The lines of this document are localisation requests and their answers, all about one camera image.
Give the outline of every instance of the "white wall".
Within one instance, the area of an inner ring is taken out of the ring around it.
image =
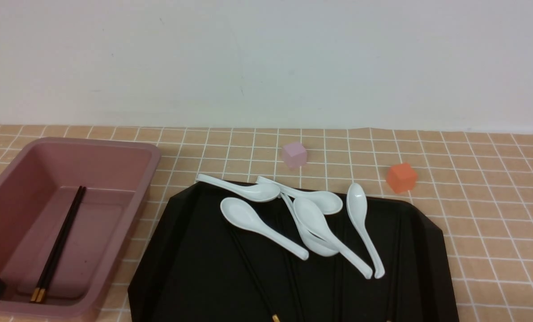
[[[533,131],[533,0],[0,0],[0,123]]]

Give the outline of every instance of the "orange cube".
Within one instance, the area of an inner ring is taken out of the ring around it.
[[[385,179],[393,192],[397,194],[413,189],[417,180],[418,174],[412,169],[409,163],[392,165],[391,168],[389,168],[388,176]]]

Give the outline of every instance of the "foam cube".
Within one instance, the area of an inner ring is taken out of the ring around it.
[[[417,180],[418,174],[412,169],[409,163],[392,165],[385,178],[385,181],[392,188],[393,192],[397,194],[413,189]]]
[[[300,142],[293,142],[282,147],[282,159],[290,169],[306,164],[307,152]]]

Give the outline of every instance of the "spoon bowl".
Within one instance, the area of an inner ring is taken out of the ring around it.
[[[314,235],[332,244],[366,279],[372,278],[372,268],[368,266],[356,253],[342,243],[330,230],[324,214],[314,202],[306,198],[294,200],[294,212],[300,222]]]
[[[303,261],[308,259],[309,253],[306,249],[270,228],[261,220],[254,208],[243,200],[230,197],[223,199],[221,212],[234,226],[269,238]]]
[[[293,198],[309,199],[314,202],[322,211],[322,214],[325,215],[336,214],[336,212],[339,212],[344,207],[344,202],[342,202],[342,199],[330,191],[301,191],[260,176],[256,178],[256,183],[261,185],[263,183],[271,183],[273,185],[277,185],[283,194],[289,195]]]

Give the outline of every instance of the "pink cube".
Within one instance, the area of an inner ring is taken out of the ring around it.
[[[282,159],[290,169],[306,164],[307,152],[300,142],[293,142],[282,147]]]

